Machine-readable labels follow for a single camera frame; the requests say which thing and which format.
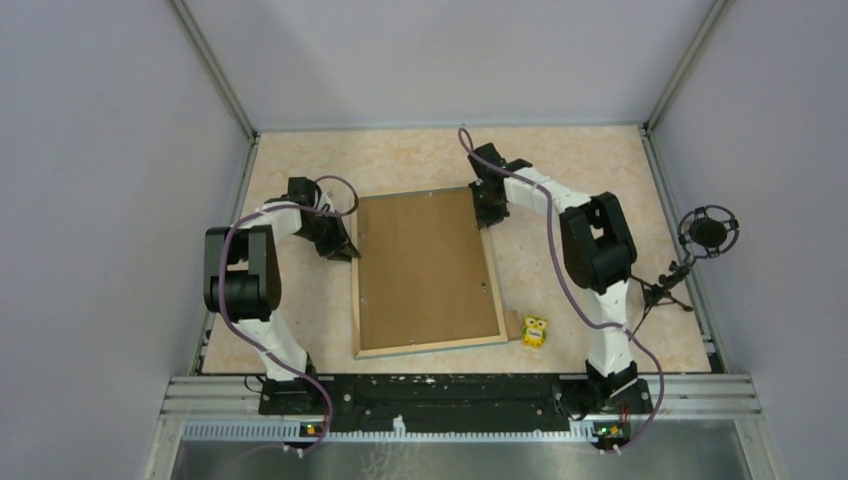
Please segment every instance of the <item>brown board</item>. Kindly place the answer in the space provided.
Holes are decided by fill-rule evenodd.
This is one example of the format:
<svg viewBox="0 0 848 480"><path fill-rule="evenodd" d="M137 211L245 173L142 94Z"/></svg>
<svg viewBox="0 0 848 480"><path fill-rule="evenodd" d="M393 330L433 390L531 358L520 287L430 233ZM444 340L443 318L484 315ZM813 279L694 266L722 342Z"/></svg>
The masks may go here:
<svg viewBox="0 0 848 480"><path fill-rule="evenodd" d="M468 187L363 197L351 225L356 358L507 341Z"/></svg>

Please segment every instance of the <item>gray wall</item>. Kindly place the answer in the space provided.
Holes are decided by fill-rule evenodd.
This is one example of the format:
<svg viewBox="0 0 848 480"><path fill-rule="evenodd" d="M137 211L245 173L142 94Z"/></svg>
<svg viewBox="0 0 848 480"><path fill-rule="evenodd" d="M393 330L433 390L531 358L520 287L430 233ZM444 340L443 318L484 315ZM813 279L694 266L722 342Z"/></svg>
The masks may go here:
<svg viewBox="0 0 848 480"><path fill-rule="evenodd" d="M846 20L841 0L737 1L658 134L681 210L740 218L738 246L698 268L795 478L848 470Z"/></svg>
<svg viewBox="0 0 848 480"><path fill-rule="evenodd" d="M255 127L635 123L704 0L188 0Z"/></svg>
<svg viewBox="0 0 848 480"><path fill-rule="evenodd" d="M164 1L0 7L0 477L141 475L246 143Z"/></svg>

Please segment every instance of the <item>yellow toy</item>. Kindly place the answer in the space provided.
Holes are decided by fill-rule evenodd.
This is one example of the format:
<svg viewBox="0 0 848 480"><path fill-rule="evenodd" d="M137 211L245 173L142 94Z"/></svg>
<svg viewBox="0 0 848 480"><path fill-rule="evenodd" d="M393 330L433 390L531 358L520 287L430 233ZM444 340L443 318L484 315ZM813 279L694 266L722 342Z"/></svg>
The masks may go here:
<svg viewBox="0 0 848 480"><path fill-rule="evenodd" d="M528 347L541 348L548 338L545 329L548 328L548 319L527 315L524 317L524 328L521 334L524 336L524 345Z"/></svg>

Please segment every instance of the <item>table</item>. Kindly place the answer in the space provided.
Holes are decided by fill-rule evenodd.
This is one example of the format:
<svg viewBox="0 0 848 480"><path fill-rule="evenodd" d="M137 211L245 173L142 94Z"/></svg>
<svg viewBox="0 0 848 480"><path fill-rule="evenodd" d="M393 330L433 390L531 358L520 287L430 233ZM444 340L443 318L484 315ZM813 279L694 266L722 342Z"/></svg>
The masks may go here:
<svg viewBox="0 0 848 480"><path fill-rule="evenodd" d="M524 158L560 183L590 194L618 196L638 250L633 273L649 281L676 258L656 186L636 126L476 128L478 145L493 142L507 160ZM360 194L452 186L474 180L454 129L264 133L244 213L285 193L290 176L347 178ZM338 210L350 206L341 184L322 182ZM290 237L278 246L283 316L292 334L326 373L543 373L583 372L589 330L563 295L551 266L542 217L512 206L491 229L505 309L550 319L545 345L520 342L373 359L353 358L350 265L328 262L313 245ZM689 302L685 285L675 296ZM641 317L638 285L631 282L628 319ZM655 308L640 340L667 372L710 370L694 314ZM656 371L637 349L642 372ZM256 352L217 318L203 373L263 373Z"/></svg>

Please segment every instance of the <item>gray floor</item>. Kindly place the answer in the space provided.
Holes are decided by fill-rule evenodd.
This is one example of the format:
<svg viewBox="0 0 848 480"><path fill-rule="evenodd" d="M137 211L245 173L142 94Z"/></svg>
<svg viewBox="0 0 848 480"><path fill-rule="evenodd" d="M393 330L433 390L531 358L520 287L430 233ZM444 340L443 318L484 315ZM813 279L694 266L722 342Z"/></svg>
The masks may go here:
<svg viewBox="0 0 848 480"><path fill-rule="evenodd" d="M621 457L593 454L577 444L328 443L304 460L269 449L232 463L257 445L184 442L172 480L210 479L216 473L217 480L749 478L732 422L659 422Z"/></svg>

